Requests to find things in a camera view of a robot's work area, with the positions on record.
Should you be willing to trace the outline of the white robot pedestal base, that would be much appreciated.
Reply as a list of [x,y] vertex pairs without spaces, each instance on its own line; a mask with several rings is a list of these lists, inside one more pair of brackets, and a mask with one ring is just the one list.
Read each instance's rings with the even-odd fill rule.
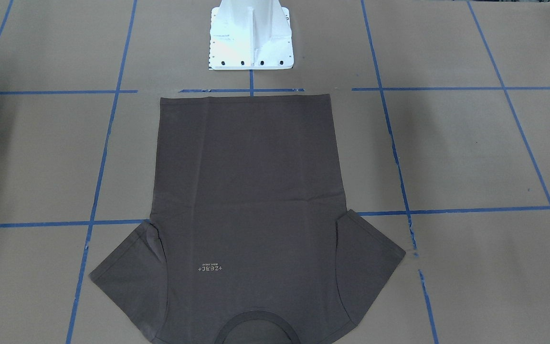
[[210,70],[293,68],[290,11],[279,0],[223,0],[210,24]]

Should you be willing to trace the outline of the dark brown t-shirt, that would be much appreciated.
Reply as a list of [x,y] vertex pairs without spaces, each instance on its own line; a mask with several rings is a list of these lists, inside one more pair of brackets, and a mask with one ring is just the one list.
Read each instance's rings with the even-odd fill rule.
[[150,215],[89,277],[151,344],[332,344],[405,254],[347,207],[329,95],[162,98]]

